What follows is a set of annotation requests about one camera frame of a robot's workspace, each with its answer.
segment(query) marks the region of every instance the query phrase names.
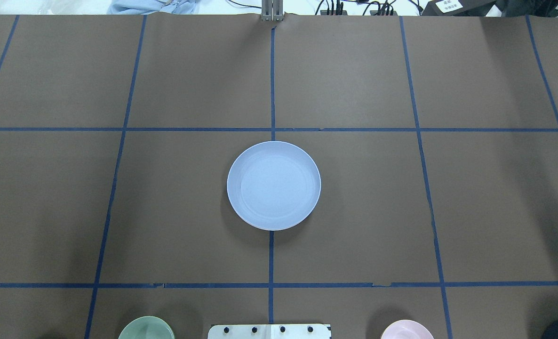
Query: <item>light blue plate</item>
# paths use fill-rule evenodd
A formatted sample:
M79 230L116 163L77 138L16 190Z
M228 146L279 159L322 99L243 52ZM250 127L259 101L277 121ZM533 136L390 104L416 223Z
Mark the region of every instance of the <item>light blue plate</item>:
M315 208L320 174L304 150L283 141L251 146L233 163L227 194L235 212L263 230L299 224Z
M130 322L118 339L174 339L174 333L164 320L148 315Z

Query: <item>gray metal bracket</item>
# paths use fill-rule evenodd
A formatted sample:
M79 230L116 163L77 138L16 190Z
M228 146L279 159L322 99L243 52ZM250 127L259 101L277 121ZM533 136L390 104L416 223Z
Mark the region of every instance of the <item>gray metal bracket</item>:
M283 21L283 0L262 0L262 21Z

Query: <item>towel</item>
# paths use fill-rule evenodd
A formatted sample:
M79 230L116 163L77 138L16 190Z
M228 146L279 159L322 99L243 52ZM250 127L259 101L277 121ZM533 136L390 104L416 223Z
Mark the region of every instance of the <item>towel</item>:
M113 0L108 14L151 14L157 11L191 14L195 0Z

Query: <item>blue cloth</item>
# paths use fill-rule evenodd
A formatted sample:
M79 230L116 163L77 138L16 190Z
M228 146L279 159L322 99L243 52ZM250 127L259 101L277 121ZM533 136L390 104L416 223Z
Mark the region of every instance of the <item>blue cloth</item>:
M172 14L191 14L195 0L113 0L108 14L151 14L157 11Z

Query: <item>white plate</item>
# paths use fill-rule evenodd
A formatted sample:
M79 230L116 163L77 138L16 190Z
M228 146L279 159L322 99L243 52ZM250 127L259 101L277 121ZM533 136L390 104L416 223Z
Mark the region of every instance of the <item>white plate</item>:
M118 339L174 339L174 333L164 320L148 315L130 322Z
M382 333L382 339L434 339L430 331L413 320L393 322Z
M315 208L320 174L304 150L283 141L251 146L233 163L227 194L235 212L263 230L299 224Z

